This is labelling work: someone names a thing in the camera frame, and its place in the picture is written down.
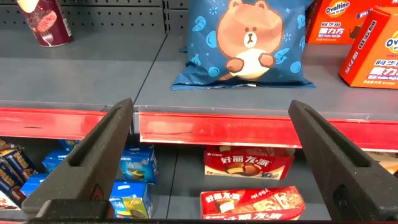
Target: red box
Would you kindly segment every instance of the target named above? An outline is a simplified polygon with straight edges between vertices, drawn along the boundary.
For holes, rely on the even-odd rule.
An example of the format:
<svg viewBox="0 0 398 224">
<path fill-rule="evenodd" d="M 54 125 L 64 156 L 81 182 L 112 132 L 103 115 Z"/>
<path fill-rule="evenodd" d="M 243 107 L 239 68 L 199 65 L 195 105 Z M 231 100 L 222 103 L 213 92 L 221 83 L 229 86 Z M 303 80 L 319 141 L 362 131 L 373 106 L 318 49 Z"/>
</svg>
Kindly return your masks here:
<svg viewBox="0 0 398 224">
<path fill-rule="evenodd" d="M 200 203 L 201 218 L 210 220 L 297 220 L 305 210 L 294 186 L 202 192 Z"/>
<path fill-rule="evenodd" d="M 398 6 L 397 0 L 315 0 L 307 19 L 309 44 L 352 44 L 372 8 Z"/>
<path fill-rule="evenodd" d="M 280 180 L 294 160 L 295 149 L 244 146 L 208 146 L 205 174 Z"/>
<path fill-rule="evenodd" d="M 373 9 L 340 68 L 352 87 L 398 89 L 398 7 Z"/>
</svg>

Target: ovaltine logo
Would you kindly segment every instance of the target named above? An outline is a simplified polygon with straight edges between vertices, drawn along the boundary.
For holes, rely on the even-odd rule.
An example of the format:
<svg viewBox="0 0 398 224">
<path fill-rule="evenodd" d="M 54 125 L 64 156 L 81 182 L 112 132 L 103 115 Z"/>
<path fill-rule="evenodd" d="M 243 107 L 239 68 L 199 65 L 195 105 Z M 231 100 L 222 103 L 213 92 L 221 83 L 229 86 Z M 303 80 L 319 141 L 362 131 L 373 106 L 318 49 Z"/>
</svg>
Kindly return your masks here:
<svg viewBox="0 0 398 224">
<path fill-rule="evenodd" d="M 398 54 L 398 31 L 386 41 L 386 47 L 394 54 Z"/>
<path fill-rule="evenodd" d="M 349 7 L 349 1 L 346 0 L 334 0 L 330 3 L 329 7 L 326 8 L 326 14 L 330 17 L 339 17 L 346 12 Z"/>
</svg>

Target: white label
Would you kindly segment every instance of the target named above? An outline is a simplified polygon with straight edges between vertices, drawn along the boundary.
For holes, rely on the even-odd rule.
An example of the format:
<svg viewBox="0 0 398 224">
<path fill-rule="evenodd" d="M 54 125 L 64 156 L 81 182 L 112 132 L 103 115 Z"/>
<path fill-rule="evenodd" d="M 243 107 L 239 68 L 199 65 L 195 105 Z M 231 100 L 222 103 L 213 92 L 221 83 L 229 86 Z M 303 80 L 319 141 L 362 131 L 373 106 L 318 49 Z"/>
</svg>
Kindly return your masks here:
<svg viewBox="0 0 398 224">
<path fill-rule="evenodd" d="M 63 24 L 65 25 L 65 28 L 67 28 L 68 36 L 71 36 L 71 35 L 72 35 L 72 32 L 70 32 L 70 29 L 69 29 L 69 26 L 68 26 L 67 18 L 64 18 L 62 21 L 63 21 Z"/>
</svg>

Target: product packaging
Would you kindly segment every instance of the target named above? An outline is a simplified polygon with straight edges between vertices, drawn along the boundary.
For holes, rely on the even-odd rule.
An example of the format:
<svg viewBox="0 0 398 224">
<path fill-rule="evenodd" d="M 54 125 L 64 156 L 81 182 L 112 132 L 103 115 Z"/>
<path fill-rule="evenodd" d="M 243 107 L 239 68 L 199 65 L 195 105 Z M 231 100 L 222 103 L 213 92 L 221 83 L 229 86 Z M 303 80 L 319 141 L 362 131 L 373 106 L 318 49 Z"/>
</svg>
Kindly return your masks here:
<svg viewBox="0 0 398 224">
<path fill-rule="evenodd" d="M 33 175 L 21 191 L 28 197 L 47 176 Z M 115 180 L 109 201 L 115 210 L 115 218 L 151 218 L 152 202 L 145 181 Z"/>
<path fill-rule="evenodd" d="M 6 142 L 6 141 L 0 139 L 0 151 L 8 150 L 8 149 L 23 149 L 23 147 L 20 145 L 13 144 L 11 142 Z"/>
<path fill-rule="evenodd" d="M 398 154 L 386 152 L 367 152 L 367 154 L 398 178 Z"/>
<path fill-rule="evenodd" d="M 65 139 L 60 140 L 62 148 L 66 151 L 72 151 L 73 148 L 79 143 L 80 143 L 79 140 L 65 140 Z"/>
<path fill-rule="evenodd" d="M 70 151 L 52 150 L 43 160 L 43 165 L 48 172 L 52 172 L 66 158 Z"/>
<path fill-rule="evenodd" d="M 17 0 L 37 41 L 44 47 L 71 42 L 72 33 L 58 0 Z"/>
<path fill-rule="evenodd" d="M 187 68 L 173 90 L 314 88 L 303 75 L 312 0 L 189 0 Z"/>
<path fill-rule="evenodd" d="M 294 160 L 295 149 L 246 146 L 208 146 L 205 174 L 284 179 Z"/>
<path fill-rule="evenodd" d="M 297 220 L 305 210 L 294 186 L 202 192 L 200 202 L 207 220 Z"/>
<path fill-rule="evenodd" d="M 307 19 L 309 44 L 352 44 L 372 8 L 398 6 L 396 0 L 315 0 Z"/>
<path fill-rule="evenodd" d="M 398 89 L 398 7 L 378 7 L 366 18 L 340 76 L 352 87 Z"/>
<path fill-rule="evenodd" d="M 21 192 L 22 185 L 15 171 L 6 161 L 0 159 L 0 209 L 16 209 L 15 205 L 21 207 L 25 200 L 25 195 Z"/>
<path fill-rule="evenodd" d="M 23 182 L 36 173 L 35 165 L 23 150 L 9 149 L 0 151 L 0 156 L 16 171 Z"/>
<path fill-rule="evenodd" d="M 120 168 L 127 180 L 146 180 L 156 184 L 157 160 L 153 146 L 129 147 L 123 151 Z"/>
</svg>

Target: pegboard wall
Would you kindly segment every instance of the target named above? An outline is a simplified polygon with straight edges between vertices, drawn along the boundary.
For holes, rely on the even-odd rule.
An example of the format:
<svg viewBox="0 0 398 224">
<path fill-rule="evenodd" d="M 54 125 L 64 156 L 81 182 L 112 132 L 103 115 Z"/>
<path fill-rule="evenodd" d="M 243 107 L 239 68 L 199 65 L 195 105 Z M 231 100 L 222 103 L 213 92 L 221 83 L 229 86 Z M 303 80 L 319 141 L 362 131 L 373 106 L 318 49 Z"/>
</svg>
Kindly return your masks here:
<svg viewBox="0 0 398 224">
<path fill-rule="evenodd" d="M 185 33 L 188 0 L 59 0 L 74 30 Z M 0 0 L 0 29 L 28 29 L 16 0 Z"/>
</svg>

